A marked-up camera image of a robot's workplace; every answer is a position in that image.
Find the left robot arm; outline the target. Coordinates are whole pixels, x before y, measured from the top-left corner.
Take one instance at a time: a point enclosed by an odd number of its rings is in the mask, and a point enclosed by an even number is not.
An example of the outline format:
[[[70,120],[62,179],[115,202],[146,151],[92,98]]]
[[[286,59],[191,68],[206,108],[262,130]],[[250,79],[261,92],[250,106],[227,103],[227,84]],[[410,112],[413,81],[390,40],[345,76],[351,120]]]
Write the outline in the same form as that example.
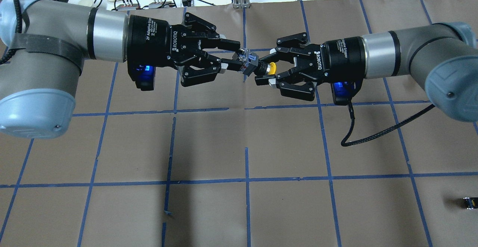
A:
[[[70,124],[84,62],[127,62],[142,91],[154,89],[155,69],[181,73],[184,87],[239,71],[244,62],[206,52],[240,53],[216,26],[191,13],[181,24],[53,0],[2,0],[1,132],[18,138],[53,139]]]

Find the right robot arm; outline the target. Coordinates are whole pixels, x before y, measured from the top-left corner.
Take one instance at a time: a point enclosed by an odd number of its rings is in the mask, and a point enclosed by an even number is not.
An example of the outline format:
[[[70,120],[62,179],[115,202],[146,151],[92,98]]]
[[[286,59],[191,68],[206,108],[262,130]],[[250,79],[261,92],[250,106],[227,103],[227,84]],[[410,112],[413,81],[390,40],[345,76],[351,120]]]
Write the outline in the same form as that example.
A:
[[[410,75],[448,117],[476,122],[477,56],[471,27],[448,22],[323,44],[311,44],[306,33],[282,37],[253,72],[257,85],[304,101],[313,101],[315,87],[323,83]]]

